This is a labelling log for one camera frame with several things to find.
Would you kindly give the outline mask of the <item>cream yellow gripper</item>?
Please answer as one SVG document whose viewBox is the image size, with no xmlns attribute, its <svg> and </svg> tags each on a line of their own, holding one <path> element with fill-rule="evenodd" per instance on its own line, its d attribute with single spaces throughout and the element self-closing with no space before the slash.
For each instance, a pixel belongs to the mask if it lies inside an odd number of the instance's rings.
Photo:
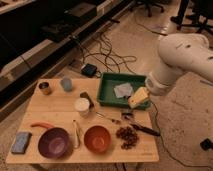
<svg viewBox="0 0 213 171">
<path fill-rule="evenodd" d="M 146 87 L 140 87 L 137 91 L 128 98 L 129 106 L 134 109 L 140 104 L 144 103 L 146 100 L 149 99 L 150 92 L 147 90 Z"/>
</svg>

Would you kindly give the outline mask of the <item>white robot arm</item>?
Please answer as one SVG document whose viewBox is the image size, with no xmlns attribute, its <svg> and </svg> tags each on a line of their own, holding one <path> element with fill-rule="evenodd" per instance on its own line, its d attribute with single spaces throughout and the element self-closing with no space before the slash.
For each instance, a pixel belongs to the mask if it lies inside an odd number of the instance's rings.
<svg viewBox="0 0 213 171">
<path fill-rule="evenodd" d="M 213 50 L 209 48 L 206 36 L 198 33 L 169 34 L 159 40 L 157 52 L 159 63 L 148 74 L 145 86 L 128 98 L 132 109 L 148 100 L 150 94 L 168 94 L 187 72 L 213 82 Z"/>
</svg>

